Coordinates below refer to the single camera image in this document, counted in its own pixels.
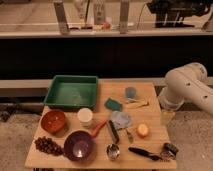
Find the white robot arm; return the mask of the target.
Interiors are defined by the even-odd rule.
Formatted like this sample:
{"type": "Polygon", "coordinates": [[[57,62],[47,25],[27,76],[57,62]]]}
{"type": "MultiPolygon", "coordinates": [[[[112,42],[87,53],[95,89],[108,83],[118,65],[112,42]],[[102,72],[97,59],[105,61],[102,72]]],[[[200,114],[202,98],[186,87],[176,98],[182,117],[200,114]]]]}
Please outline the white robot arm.
{"type": "Polygon", "coordinates": [[[168,71],[165,75],[166,86],[158,96],[161,107],[175,111],[185,100],[190,100],[213,116],[213,89],[204,83],[206,79],[206,68],[197,62],[168,71]]]}

